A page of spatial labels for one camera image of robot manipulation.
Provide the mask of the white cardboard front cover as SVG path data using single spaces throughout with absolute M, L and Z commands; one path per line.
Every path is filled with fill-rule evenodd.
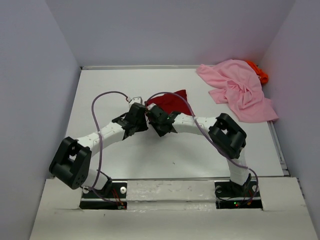
M 259 179 L 260 208 L 217 209 L 212 180 L 130 180 L 125 210 L 81 209 L 80 190 L 45 182 L 33 240 L 315 240 L 294 177 Z

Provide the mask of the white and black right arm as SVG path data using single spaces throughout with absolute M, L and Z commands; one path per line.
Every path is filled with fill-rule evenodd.
M 204 136 L 227 160 L 230 180 L 223 190 L 230 197 L 246 194 L 252 179 L 244 150 L 247 134 L 228 114 L 222 113 L 216 118 L 192 116 L 178 111 L 168 114 L 152 103 L 147 107 L 146 116 L 160 137 L 168 133 Z

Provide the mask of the orange cloth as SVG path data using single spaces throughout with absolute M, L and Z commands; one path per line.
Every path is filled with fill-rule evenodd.
M 265 85 L 269 82 L 269 76 L 265 73 L 257 64 L 252 61 L 245 60 L 245 62 L 255 71 L 256 75 L 259 78 L 261 85 Z

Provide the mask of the dark red t shirt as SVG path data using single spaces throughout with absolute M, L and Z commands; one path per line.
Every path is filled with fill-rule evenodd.
M 173 93 L 162 92 L 154 94 L 145 101 L 146 106 L 151 104 L 156 104 L 167 114 L 171 114 L 172 112 L 180 112 L 189 116 L 193 114 L 192 109 L 189 107 L 187 91 L 185 89 Z

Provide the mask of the white back table rail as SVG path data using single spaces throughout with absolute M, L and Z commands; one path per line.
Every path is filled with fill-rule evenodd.
M 81 66 L 82 71 L 98 70 L 154 70 L 154 69 L 196 69 L 198 65 L 92 65 Z

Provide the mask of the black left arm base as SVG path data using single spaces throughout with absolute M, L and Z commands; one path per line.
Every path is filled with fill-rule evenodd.
M 82 210 L 126 210 L 128 182 L 115 180 L 106 190 L 83 190 L 79 208 Z

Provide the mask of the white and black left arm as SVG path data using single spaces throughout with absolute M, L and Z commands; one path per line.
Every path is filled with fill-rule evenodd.
M 72 190 L 87 189 L 105 199 L 112 190 L 112 179 L 101 172 L 104 148 L 123 141 L 135 133 L 148 130 L 147 108 L 134 102 L 128 112 L 114 118 L 105 127 L 89 135 L 60 143 L 49 172 Z

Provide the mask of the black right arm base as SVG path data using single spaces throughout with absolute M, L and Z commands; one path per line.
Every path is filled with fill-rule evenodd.
M 216 181 L 214 183 L 215 205 L 218 210 L 263 209 L 257 182 L 251 181 L 243 190 L 237 188 L 231 181 Z

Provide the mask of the pink t shirt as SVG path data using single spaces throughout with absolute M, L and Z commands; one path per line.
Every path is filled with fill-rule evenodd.
M 228 104 L 244 123 L 278 120 L 272 101 L 265 97 L 255 71 L 243 60 L 230 59 L 214 66 L 200 65 L 198 76 L 214 87 L 209 91 L 216 104 Z

